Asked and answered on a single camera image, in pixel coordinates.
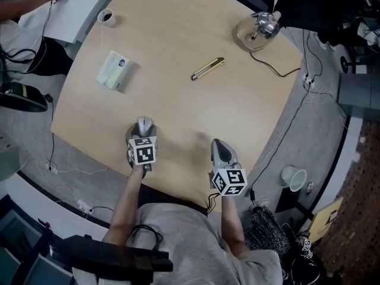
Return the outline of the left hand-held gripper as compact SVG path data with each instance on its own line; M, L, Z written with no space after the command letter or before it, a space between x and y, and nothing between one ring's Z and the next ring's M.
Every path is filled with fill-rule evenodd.
M134 123L126 132L127 141L127 158L131 167L142 166L143 175L152 170L152 164L157 158L157 127L152 125L150 137L139 137L139 126Z

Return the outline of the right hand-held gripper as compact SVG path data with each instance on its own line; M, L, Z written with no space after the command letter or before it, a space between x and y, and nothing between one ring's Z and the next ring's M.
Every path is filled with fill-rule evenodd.
M213 168L210 173L210 188L216 189L225 196L238 196L247 187L245 169L239 163L237 154L225 142L213 139L211 142L211 162Z

